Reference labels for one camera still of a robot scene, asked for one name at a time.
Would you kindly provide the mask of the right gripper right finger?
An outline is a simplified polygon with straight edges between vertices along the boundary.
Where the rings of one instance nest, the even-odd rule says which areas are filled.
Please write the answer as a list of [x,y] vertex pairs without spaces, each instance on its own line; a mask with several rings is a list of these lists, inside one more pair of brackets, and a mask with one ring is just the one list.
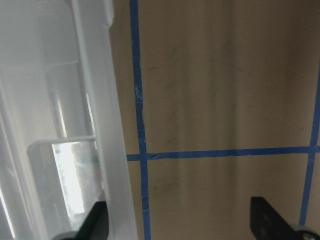
[[295,240],[296,232],[260,196],[250,199],[250,230],[256,240]]

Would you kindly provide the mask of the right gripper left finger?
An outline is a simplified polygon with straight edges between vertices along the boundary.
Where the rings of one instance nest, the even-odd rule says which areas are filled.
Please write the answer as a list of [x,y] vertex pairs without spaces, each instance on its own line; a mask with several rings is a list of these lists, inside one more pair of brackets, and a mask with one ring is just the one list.
[[106,201],[97,201],[75,235],[75,240],[107,240],[109,215]]

